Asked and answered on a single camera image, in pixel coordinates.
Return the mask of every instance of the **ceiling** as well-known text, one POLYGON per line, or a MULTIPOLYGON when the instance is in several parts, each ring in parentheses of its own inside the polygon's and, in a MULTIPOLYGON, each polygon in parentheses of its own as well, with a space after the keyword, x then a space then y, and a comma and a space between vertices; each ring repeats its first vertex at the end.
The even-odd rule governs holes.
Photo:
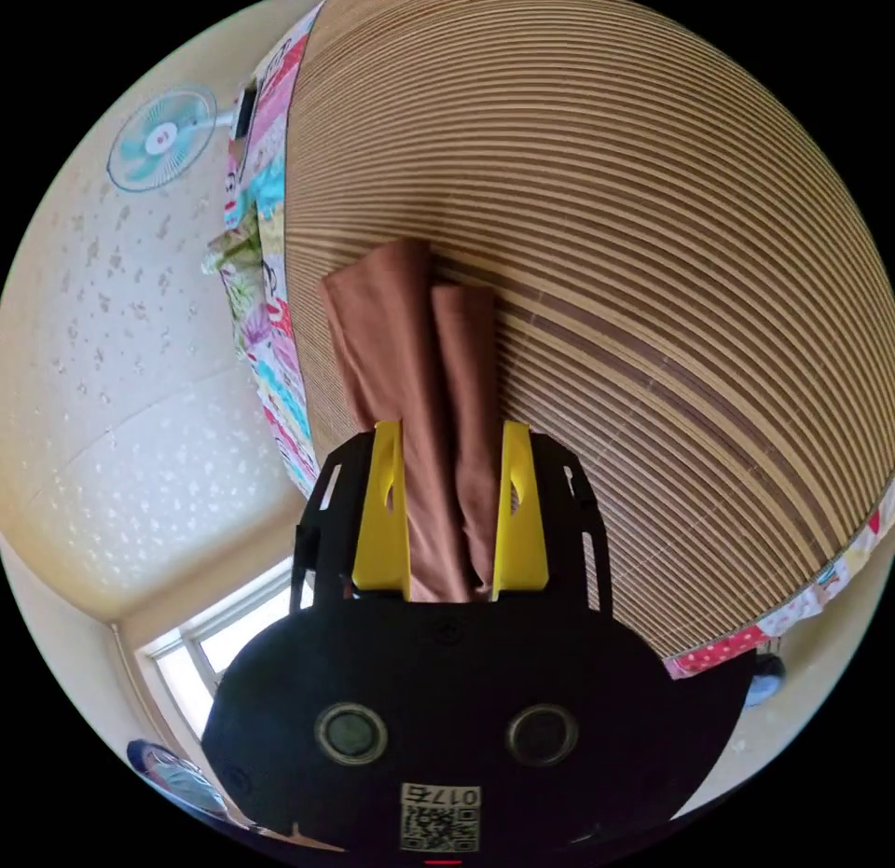
POLYGON ((0 530, 56 592, 119 618, 303 500, 288 481, 216 277, 227 134, 169 185, 128 194, 122 122, 185 82, 228 107, 319 0, 268 0, 202 33, 109 109, 34 214, 0 301, 0 530))

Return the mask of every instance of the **wall fan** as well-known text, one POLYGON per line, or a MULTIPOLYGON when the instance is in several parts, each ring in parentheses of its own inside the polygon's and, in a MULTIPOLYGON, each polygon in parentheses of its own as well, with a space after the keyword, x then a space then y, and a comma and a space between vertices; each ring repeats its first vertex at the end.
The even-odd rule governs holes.
POLYGON ((206 88, 165 91, 122 126, 106 164, 109 177, 133 193, 167 185, 199 158, 214 129, 230 125, 233 117, 218 115, 217 100, 206 88))

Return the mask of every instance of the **window frame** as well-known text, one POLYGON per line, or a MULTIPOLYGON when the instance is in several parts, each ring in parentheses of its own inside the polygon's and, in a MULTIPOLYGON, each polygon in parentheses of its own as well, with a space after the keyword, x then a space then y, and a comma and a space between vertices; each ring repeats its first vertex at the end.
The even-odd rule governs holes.
MULTIPOLYGON (((314 574, 312 572, 306 573, 305 582, 311 592, 313 592, 314 574)), ((171 632, 163 636, 163 638, 169 639, 163 645, 155 648, 150 646, 150 648, 145 649, 145 655, 149 658, 155 668, 155 672, 158 674, 158 678, 164 686, 165 692, 176 707, 178 713, 180 713, 181 718, 184 719, 187 727, 194 735, 196 734, 196 731, 192 724, 186 719, 186 716, 184 716, 180 702, 169 687, 158 661, 162 657, 171 654, 180 648, 184 648, 192 660, 193 665, 196 667, 200 679, 208 689, 209 695, 211 695, 212 700, 214 700, 214 697, 217 694, 218 684, 220 683, 224 672, 214 671, 212 664, 205 655, 205 651, 202 649, 202 643, 217 632, 238 622, 268 600, 276 598, 277 595, 280 595, 284 590, 290 588, 291 585, 292 561, 289 560, 288 565, 283 568, 282 572, 277 573, 272 579, 259 586, 250 594, 247 594, 244 598, 229 604, 220 611, 207 615, 201 622, 189 620, 183 623, 178 628, 172 629, 171 632)), ((203 611, 200 613, 200 616, 207 613, 208 611, 203 611)))

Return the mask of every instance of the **fan blade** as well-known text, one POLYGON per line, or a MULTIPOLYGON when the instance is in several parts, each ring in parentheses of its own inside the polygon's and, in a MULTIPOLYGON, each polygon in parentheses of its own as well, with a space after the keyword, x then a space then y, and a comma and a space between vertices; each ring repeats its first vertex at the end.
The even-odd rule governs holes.
POLYGON ((207 118, 208 110, 203 103, 189 101, 180 107, 176 118, 173 118, 172 122, 178 129, 190 129, 197 123, 204 122, 207 118))
POLYGON ((118 153, 122 159, 133 162, 145 152, 145 141, 122 141, 118 145, 118 153))
POLYGON ((192 146, 193 141, 196 139, 196 130, 193 128, 179 129, 177 134, 174 136, 174 143, 171 145, 171 150, 183 150, 184 152, 188 152, 190 146, 192 146))
POLYGON ((143 116, 143 134, 147 135, 159 123, 165 121, 165 116, 169 110, 171 99, 167 97, 159 97, 157 101, 153 101, 145 111, 143 116))
POLYGON ((157 157, 147 156, 139 169, 127 173, 128 181, 143 181, 148 178, 156 170, 162 156, 164 156, 164 154, 159 154, 157 157))

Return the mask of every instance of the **round sensor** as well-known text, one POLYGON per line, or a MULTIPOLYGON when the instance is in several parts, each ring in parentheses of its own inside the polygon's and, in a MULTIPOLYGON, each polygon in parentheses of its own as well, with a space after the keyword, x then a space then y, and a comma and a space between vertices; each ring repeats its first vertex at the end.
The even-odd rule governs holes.
POLYGON ((337 703, 324 710, 314 736, 323 752, 340 765, 368 765, 385 752, 388 741, 385 723, 358 703, 337 703))
POLYGON ((522 710, 506 730, 506 746, 523 765, 556 765, 578 740, 578 723, 549 703, 522 710))

